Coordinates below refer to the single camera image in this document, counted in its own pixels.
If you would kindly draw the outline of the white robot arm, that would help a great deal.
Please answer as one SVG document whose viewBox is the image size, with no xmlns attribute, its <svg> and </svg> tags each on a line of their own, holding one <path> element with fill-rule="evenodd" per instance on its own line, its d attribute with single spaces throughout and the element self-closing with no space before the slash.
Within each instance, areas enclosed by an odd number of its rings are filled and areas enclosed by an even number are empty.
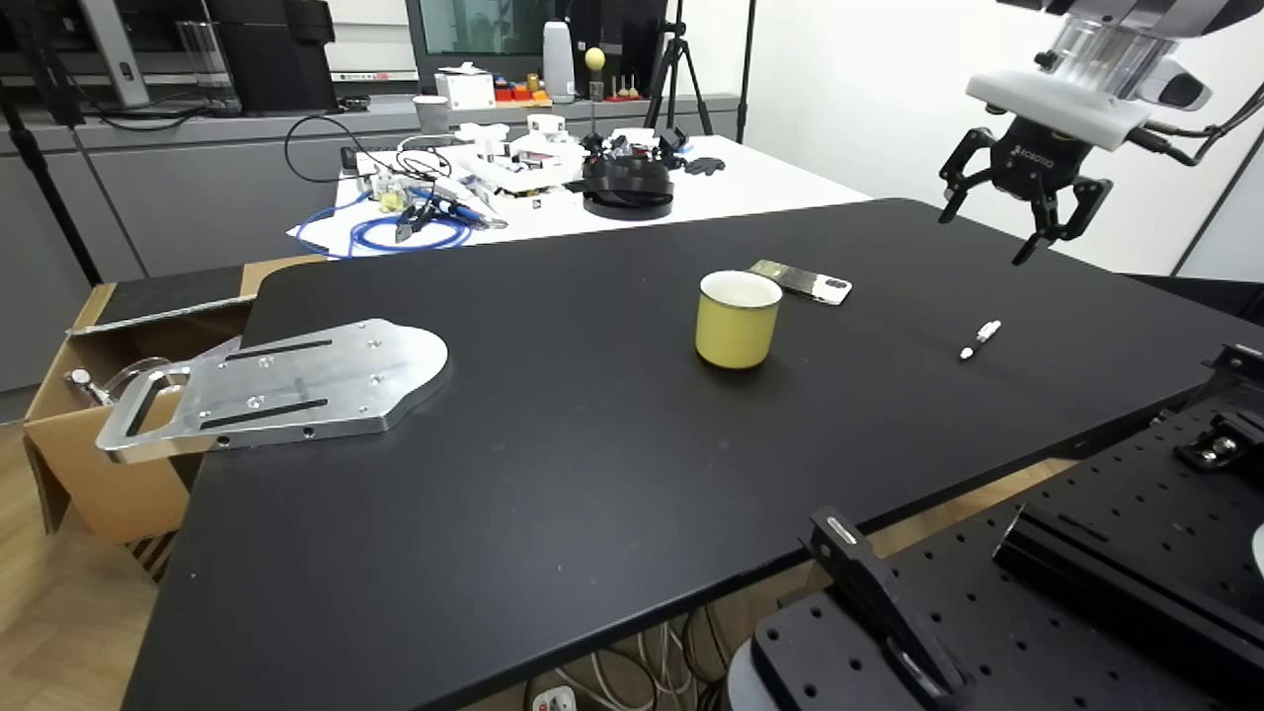
<svg viewBox="0 0 1264 711">
<path fill-rule="evenodd" d="M 1064 30 L 1034 56 L 1032 71 L 972 76 L 967 95 L 1006 129 L 972 126 L 942 164 L 953 222 L 977 184 L 1032 211 L 1025 265 L 1040 246 L 1080 239 L 1113 182 L 1085 179 L 1089 151 L 1140 146 L 1197 164 L 1225 134 L 1260 112 L 1250 95 L 1225 122 L 1173 126 L 1154 112 L 1197 112 L 1209 88 L 1173 58 L 1180 39 L 1237 28 L 1264 10 L 1264 0 L 1003 0 L 1013 6 L 1064 17 Z"/>
</svg>

